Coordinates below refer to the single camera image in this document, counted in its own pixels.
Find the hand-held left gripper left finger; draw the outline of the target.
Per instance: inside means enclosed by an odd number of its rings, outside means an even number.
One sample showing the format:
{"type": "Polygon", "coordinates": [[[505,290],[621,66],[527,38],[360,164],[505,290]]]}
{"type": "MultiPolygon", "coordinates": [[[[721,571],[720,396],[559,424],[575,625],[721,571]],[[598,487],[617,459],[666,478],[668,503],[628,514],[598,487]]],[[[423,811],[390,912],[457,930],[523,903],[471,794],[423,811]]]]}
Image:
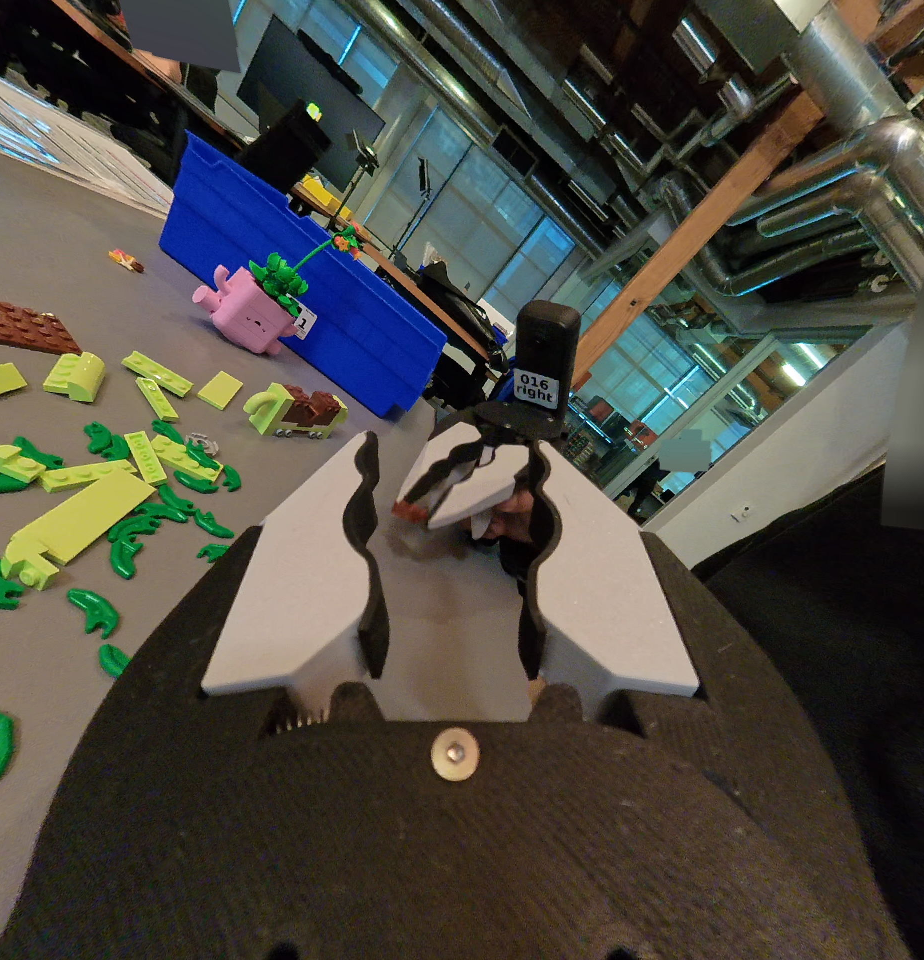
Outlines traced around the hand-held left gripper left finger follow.
{"type": "Polygon", "coordinates": [[[378,438],[356,435],[265,519],[202,680],[217,695],[285,688],[328,702],[380,678],[389,619],[368,550],[378,438]]]}

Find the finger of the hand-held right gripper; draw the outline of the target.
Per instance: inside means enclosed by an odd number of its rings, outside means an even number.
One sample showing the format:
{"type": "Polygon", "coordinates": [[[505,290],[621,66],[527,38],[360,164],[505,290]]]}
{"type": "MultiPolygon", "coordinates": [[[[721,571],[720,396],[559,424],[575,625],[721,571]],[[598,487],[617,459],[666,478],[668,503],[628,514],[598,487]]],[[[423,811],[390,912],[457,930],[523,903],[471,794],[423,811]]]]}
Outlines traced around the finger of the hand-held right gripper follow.
{"type": "Polygon", "coordinates": [[[472,520],[472,534],[484,534],[492,510],[509,500],[528,466],[527,448],[485,448],[469,474],[452,484],[429,513],[426,527],[438,530],[472,520]]]}
{"type": "Polygon", "coordinates": [[[481,452],[481,430],[464,420],[455,422],[426,443],[396,501],[424,503],[431,511],[452,484],[469,474],[481,452]]]}

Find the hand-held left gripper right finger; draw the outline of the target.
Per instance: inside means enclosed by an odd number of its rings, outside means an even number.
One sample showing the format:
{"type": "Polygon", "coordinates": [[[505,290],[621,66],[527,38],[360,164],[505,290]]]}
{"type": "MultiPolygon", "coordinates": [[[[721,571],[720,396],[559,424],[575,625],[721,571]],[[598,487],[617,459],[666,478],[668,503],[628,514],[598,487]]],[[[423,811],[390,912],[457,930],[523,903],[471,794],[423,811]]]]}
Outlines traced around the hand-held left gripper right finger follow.
{"type": "Polygon", "coordinates": [[[530,679],[583,702],[617,690],[693,696],[699,678],[639,527],[550,443],[531,447],[531,563],[518,628],[530,679]]]}

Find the person's right hand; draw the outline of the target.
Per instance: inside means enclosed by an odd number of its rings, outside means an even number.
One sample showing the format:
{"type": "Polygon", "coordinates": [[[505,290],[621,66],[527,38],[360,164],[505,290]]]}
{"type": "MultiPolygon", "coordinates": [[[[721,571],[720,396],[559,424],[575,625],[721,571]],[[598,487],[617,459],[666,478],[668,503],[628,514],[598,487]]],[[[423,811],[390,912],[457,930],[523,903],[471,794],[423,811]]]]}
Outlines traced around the person's right hand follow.
{"type": "Polygon", "coordinates": [[[507,499],[492,507],[489,525],[482,534],[484,541],[507,538],[521,544],[532,544],[530,532],[534,496],[527,487],[516,489],[507,499]]]}

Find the blue plastic bin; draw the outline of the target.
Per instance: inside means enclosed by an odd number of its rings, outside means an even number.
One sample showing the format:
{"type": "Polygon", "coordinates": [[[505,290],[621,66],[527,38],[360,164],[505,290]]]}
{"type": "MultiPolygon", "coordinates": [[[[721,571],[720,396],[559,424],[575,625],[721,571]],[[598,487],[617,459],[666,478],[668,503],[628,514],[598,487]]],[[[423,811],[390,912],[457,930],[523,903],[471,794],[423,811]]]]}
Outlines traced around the blue plastic bin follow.
{"type": "MultiPolygon", "coordinates": [[[[328,233],[289,210],[287,198],[188,133],[160,248],[200,281],[262,264],[277,253],[295,264],[328,233]]],[[[285,344],[373,414],[412,409],[447,336],[367,267],[330,247],[300,270],[317,320],[285,344]]]]}

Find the lime and brown brick assembly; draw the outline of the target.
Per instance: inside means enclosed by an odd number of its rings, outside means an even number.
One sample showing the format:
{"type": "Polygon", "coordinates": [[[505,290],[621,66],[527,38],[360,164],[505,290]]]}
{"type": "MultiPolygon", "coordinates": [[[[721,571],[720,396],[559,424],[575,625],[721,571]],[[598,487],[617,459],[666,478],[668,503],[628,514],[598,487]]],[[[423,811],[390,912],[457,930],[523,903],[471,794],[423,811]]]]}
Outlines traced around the lime and brown brick assembly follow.
{"type": "Polygon", "coordinates": [[[348,418],[348,407],[334,394],[322,390],[308,394],[276,382],[251,396],[243,410],[261,436],[305,434],[326,439],[348,418]]]}

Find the wooden beam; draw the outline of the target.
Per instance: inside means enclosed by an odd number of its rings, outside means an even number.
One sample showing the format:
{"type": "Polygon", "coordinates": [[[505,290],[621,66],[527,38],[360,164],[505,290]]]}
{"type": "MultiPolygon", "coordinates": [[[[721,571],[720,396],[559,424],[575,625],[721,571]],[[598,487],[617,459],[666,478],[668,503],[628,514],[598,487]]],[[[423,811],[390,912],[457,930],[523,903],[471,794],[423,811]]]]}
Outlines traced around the wooden beam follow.
{"type": "Polygon", "coordinates": [[[582,336],[576,353],[574,390],[588,381],[591,366],[824,116],[803,91],[761,132],[582,336]]]}

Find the person's black sweater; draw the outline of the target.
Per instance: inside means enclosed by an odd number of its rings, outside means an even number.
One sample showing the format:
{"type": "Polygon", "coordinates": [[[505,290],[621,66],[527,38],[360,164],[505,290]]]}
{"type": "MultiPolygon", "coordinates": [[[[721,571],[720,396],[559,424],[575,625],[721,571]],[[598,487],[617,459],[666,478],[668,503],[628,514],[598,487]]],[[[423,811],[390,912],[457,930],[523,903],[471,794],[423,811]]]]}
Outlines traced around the person's black sweater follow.
{"type": "Polygon", "coordinates": [[[810,717],[924,958],[924,531],[882,525],[883,478],[879,466],[693,572],[810,717]]]}

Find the scattered lime green bricks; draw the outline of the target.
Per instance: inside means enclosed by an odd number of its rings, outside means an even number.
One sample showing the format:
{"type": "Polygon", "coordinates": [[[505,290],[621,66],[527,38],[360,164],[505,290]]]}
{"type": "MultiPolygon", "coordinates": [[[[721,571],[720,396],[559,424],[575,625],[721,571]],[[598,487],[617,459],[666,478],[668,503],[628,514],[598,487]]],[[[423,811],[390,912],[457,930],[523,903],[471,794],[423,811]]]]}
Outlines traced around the scattered lime green bricks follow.
{"type": "Polygon", "coordinates": [[[235,493],[242,485],[232,465],[186,443],[175,427],[178,413],[166,394],[182,399],[192,382],[139,351],[121,365],[135,375],[156,414],[149,428],[120,434],[101,422],[88,423],[83,431],[94,459],[81,465],[68,464],[23,436],[0,444],[0,495],[32,486],[51,495],[70,493],[9,537],[0,554],[0,609],[15,608],[25,588],[46,589],[60,567],[99,539],[110,546],[112,570],[131,579],[138,538],[153,534],[162,522],[193,521],[217,539],[234,536],[170,485],[174,479],[202,495],[220,488],[235,493]]]}

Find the pink brick plant pot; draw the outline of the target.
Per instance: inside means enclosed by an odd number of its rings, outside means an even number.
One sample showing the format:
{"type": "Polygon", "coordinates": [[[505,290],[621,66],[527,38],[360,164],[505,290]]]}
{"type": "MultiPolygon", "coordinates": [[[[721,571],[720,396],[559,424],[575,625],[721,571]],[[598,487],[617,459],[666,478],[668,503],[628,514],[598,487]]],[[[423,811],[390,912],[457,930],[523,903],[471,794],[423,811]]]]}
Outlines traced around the pink brick plant pot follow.
{"type": "Polygon", "coordinates": [[[278,253],[271,253],[262,265],[250,262],[235,273],[219,265],[213,274],[215,288],[199,287],[192,300],[202,306],[216,330],[254,354],[276,355],[280,341],[295,336],[293,321],[301,297],[309,285],[301,276],[302,266],[329,248],[359,258],[361,245],[355,224],[337,231],[316,246],[296,265],[278,253]]]}

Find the black monitor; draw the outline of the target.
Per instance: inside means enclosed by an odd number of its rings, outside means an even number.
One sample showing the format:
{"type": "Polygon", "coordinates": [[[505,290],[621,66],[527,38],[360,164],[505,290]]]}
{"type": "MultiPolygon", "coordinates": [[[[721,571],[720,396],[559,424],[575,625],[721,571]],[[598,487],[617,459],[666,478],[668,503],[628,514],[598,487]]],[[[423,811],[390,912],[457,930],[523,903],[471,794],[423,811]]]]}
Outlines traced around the black monitor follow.
{"type": "Polygon", "coordinates": [[[372,146],[385,120],[342,81],[339,67],[328,69],[278,17],[271,17],[237,96],[264,126],[274,122],[298,100],[314,103],[322,112],[319,126],[331,147],[316,170],[334,187],[344,189],[355,175],[358,163],[348,147],[348,136],[357,131],[372,146]]]}

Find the large brown studded plate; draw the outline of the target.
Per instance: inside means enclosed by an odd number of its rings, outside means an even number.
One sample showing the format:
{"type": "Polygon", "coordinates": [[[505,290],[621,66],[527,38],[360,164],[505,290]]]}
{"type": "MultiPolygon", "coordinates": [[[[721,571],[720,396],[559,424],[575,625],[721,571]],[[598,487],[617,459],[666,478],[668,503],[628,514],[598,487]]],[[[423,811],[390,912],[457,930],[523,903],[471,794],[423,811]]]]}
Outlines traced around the large brown studded plate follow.
{"type": "Polygon", "coordinates": [[[4,301],[0,301],[0,345],[47,354],[82,354],[55,315],[4,301]]]}

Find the white printed sheet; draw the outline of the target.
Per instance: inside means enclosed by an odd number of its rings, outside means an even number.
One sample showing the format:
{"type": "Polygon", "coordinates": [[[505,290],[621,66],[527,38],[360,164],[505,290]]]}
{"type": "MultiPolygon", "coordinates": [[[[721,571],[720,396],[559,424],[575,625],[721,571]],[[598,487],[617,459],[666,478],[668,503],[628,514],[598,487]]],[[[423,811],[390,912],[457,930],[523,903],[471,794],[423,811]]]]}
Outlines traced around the white printed sheet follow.
{"type": "Polygon", "coordinates": [[[0,153],[164,220],[173,192],[121,143],[0,77],[0,153]]]}

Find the silver ventilation duct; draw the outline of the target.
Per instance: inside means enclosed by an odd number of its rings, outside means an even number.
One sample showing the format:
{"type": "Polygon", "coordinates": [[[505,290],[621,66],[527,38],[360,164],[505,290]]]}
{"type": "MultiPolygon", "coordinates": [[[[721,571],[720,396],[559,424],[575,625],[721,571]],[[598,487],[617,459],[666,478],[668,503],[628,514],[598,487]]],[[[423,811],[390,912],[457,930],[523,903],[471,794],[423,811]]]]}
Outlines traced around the silver ventilation duct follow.
{"type": "Polygon", "coordinates": [[[924,282],[924,123],[912,116],[866,47],[825,6],[782,56],[846,139],[775,176],[735,213],[763,236],[849,213],[906,284],[924,282]]]}

